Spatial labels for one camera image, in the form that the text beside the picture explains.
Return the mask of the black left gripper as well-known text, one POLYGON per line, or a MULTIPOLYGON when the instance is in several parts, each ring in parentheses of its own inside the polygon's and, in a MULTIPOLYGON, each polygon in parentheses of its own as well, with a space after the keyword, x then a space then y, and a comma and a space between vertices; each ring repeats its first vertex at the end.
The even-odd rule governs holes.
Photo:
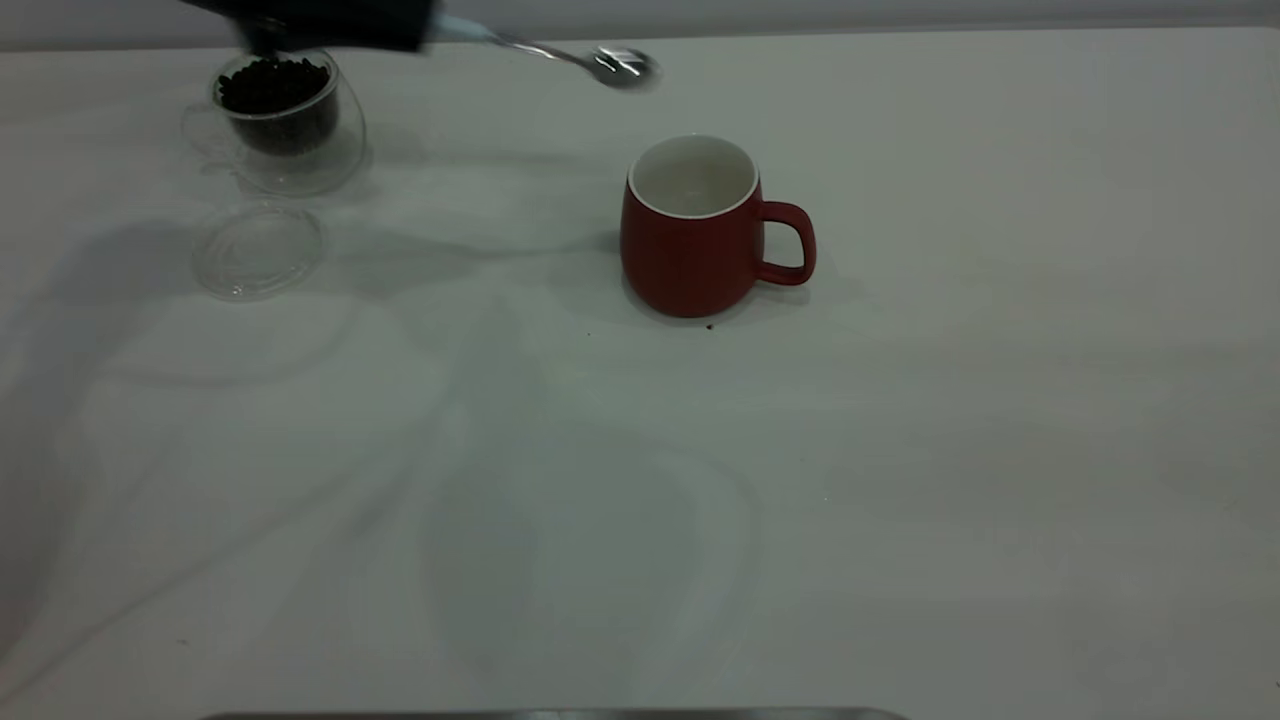
MULTIPOLYGON (((247 53, 287 53, 288 1, 239 1, 238 32, 247 53)), ((300 23, 428 23, 436 1, 291 1, 291 19, 300 23)), ((378 51, 420 51, 431 38, 425 26, 300 26, 291 28, 291 47, 349 47, 378 51)))

